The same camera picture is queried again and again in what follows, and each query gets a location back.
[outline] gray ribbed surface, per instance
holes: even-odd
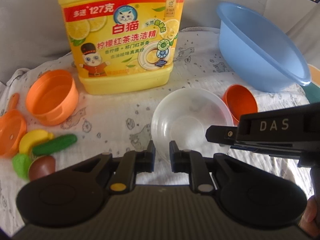
[[[214,199],[193,194],[188,186],[136,186],[113,196],[88,222],[72,228],[28,225],[16,240],[295,240],[309,239],[297,227],[260,231],[239,225],[221,212]]]

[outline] person's hand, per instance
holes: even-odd
[[[312,237],[316,237],[320,234],[320,228],[315,222],[317,211],[316,199],[315,196],[312,196],[307,202],[306,210],[299,223],[299,227]]]

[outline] orange toy cup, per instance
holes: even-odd
[[[58,69],[44,73],[30,88],[26,107],[42,125],[65,121],[76,109],[79,93],[72,75]]]
[[[21,138],[27,131],[27,123],[19,110],[15,109],[19,94],[11,96],[8,111],[0,118],[0,157],[11,158],[19,150]]]
[[[258,112],[254,96],[244,86],[236,84],[228,87],[222,96],[222,100],[229,108],[235,125],[239,124],[241,115]]]

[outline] yellow plastic bottle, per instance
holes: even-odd
[[[89,94],[167,83],[184,0],[59,0],[79,79]]]

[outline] product label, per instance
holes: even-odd
[[[83,78],[128,75],[172,65],[183,0],[104,0],[63,9]]]

